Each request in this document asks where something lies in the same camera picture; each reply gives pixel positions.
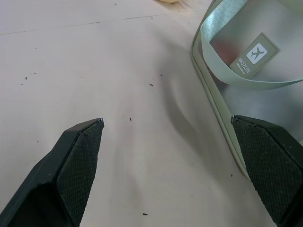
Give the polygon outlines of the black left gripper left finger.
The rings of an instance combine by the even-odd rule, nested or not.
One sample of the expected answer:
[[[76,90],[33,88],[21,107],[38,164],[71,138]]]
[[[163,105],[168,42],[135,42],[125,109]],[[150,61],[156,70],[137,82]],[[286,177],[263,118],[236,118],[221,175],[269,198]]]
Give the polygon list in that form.
[[[0,227],[79,227],[95,179],[104,121],[65,130],[0,213]]]

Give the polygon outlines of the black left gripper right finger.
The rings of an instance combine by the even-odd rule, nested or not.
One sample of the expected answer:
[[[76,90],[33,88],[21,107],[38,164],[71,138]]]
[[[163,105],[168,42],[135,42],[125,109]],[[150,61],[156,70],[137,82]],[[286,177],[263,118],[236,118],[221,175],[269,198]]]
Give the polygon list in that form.
[[[303,146],[283,127],[233,115],[247,173],[277,227],[303,227]]]

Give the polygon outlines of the pale green fabric bag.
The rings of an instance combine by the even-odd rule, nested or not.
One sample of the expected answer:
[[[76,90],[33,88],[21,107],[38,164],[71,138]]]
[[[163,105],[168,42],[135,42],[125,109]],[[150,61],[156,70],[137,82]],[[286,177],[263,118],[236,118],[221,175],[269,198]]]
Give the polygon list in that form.
[[[233,115],[280,125],[303,144],[303,0],[212,0],[191,59],[244,174]]]

